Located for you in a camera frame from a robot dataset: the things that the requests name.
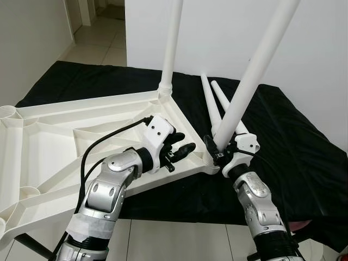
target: white plastic pipe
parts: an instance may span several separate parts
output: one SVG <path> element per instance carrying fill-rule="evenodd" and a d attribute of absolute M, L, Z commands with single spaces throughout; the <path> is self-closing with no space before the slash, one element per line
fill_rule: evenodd
<path fill-rule="evenodd" d="M 226 148 L 267 69 L 300 0 L 280 0 L 279 6 L 251 59 L 214 136 L 219 151 Z"/>
<path fill-rule="evenodd" d="M 214 80 L 211 82 L 212 87 L 215 91 L 215 94 L 217 98 L 219 99 L 219 102 L 221 103 L 223 110 L 226 111 L 229 106 L 229 100 L 226 98 L 225 94 L 223 93 L 222 89 L 218 85 L 218 83 Z M 237 128 L 235 129 L 235 132 L 237 134 L 242 134 L 242 133 L 249 133 L 247 128 L 245 127 L 244 123 L 242 121 L 238 122 Z"/>
<path fill-rule="evenodd" d="M 204 73 L 201 74 L 201 79 L 202 79 L 204 96 L 206 97 L 210 122 L 212 123 L 212 135 L 214 137 L 216 134 L 216 131 L 219 128 L 220 123 L 221 123 L 221 115 L 220 115 L 219 109 L 215 103 L 215 99 L 213 96 L 213 92 L 210 88 L 208 78 Z"/>
<path fill-rule="evenodd" d="M 164 65 L 161 82 L 158 86 L 159 96 L 167 96 L 172 93 L 172 76 L 175 61 L 176 46 L 181 20 L 183 0 L 173 0 L 172 13 L 169 23 L 168 39 L 164 55 Z"/>

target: silver robot arm segment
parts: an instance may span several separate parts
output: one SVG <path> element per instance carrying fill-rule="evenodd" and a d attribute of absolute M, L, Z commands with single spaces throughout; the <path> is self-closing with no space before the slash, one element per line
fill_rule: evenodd
<path fill-rule="evenodd" d="M 270 189 L 248 167 L 252 155 L 259 149 L 256 136 L 250 133 L 237 135 L 223 152 L 218 151 L 211 137 L 205 136 L 204 142 L 215 165 L 232 180 L 261 261 L 302 261 L 272 202 Z"/>
<path fill-rule="evenodd" d="M 173 163 L 185 158 L 195 149 L 186 144 L 172 152 L 172 144 L 183 140 L 183 133 L 159 116 L 153 117 L 144 133 L 143 147 L 129 148 L 102 162 L 101 173 L 90 184 L 77 214 L 68 227 L 58 261 L 103 261 L 108 255 L 112 236 L 127 187 L 142 173 L 155 173 L 165 166 L 170 172 Z"/>

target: black cloth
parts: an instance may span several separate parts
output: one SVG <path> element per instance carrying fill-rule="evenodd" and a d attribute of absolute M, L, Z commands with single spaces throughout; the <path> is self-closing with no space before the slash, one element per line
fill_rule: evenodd
<path fill-rule="evenodd" d="M 151 91 L 157 89 L 160 78 L 161 72 L 155 70 L 57 61 L 17 106 Z M 216 80 L 229 99 L 239 83 L 225 78 L 210 80 Z M 172 83 L 172 97 L 198 135 L 210 134 L 200 77 L 174 73 Z M 282 188 L 289 220 L 312 220 L 304 228 L 306 233 L 341 251 L 348 244 L 346 153 L 331 144 L 274 86 L 258 87 L 242 120 L 257 135 L 258 154 L 277 170 L 274 173 L 258 158 L 251 164 L 270 187 L 273 202 L 281 205 Z M 120 217 L 245 225 L 231 181 L 204 173 L 127 198 Z"/>

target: floor tile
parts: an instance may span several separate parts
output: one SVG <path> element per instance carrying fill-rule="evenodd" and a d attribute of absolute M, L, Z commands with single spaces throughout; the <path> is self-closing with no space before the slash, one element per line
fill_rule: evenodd
<path fill-rule="evenodd" d="M 111 43 L 111 47 L 126 49 L 126 34 L 117 33 L 113 39 L 113 42 Z"/>
<path fill-rule="evenodd" d="M 322 259 L 323 245 L 312 239 L 299 243 L 299 250 L 306 261 L 320 261 Z"/>
<path fill-rule="evenodd" d="M 102 65 L 127 66 L 127 52 L 125 49 L 109 48 Z"/>
<path fill-rule="evenodd" d="M 331 249 L 328 246 L 324 246 L 324 260 L 325 261 L 336 261 L 336 259 L 338 258 L 339 253 L 336 252 L 335 250 Z"/>
<path fill-rule="evenodd" d="M 65 232 L 67 225 L 69 224 L 71 219 L 71 216 L 68 215 L 68 217 L 62 219 L 60 222 L 57 222 L 52 226 L 52 241 L 53 241 L 53 247 L 52 250 L 55 249 L 57 243 L 59 242 L 61 236 Z"/>
<path fill-rule="evenodd" d="M 47 261 L 46 258 L 35 253 L 33 250 L 22 245 L 18 241 L 13 243 L 11 251 L 6 259 L 6 261 Z"/>
<path fill-rule="evenodd" d="M 226 225 L 234 261 L 245 261 L 256 252 L 254 241 L 247 226 Z M 300 251 L 306 261 L 320 261 L 323 245 L 314 240 L 300 243 Z"/>
<path fill-rule="evenodd" d="M 125 20 L 125 7 L 109 4 L 103 10 L 103 12 L 100 13 L 100 16 L 118 20 Z"/>
<path fill-rule="evenodd" d="M 97 45 L 76 45 L 65 57 L 65 61 L 81 64 L 101 64 L 108 47 Z"/>
<path fill-rule="evenodd" d="M 128 250 L 130 219 L 118 219 L 114 228 L 113 236 L 109 242 L 109 254 L 107 261 L 126 261 Z"/>
<path fill-rule="evenodd" d="M 57 233 L 56 227 L 58 227 L 59 224 L 60 223 L 55 223 L 51 226 L 44 226 L 40 229 L 28 232 L 28 235 L 37 240 L 39 243 L 43 244 L 43 246 L 45 246 L 49 250 L 53 250 L 58 242 L 57 235 L 59 235 L 60 239 L 66 228 L 65 227 L 62 231 L 59 231 L 59 233 Z"/>
<path fill-rule="evenodd" d="M 10 249 L 12 247 L 13 241 L 11 241 L 11 243 L 9 243 L 3 250 L 0 251 L 0 260 L 1 261 L 5 261 L 7 255 L 10 252 Z"/>
<path fill-rule="evenodd" d="M 341 254 L 348 254 L 348 246 L 346 246 L 346 248 L 342 250 Z"/>
<path fill-rule="evenodd" d="M 132 220 L 127 261 L 231 261 L 225 225 Z"/>
<path fill-rule="evenodd" d="M 81 26 L 74 34 L 74 38 L 77 44 L 109 47 L 116 33 L 122 30 L 122 21 L 99 17 L 91 26 Z"/>
<path fill-rule="evenodd" d="M 256 252 L 247 226 L 226 225 L 233 261 L 245 261 L 246 257 Z"/>

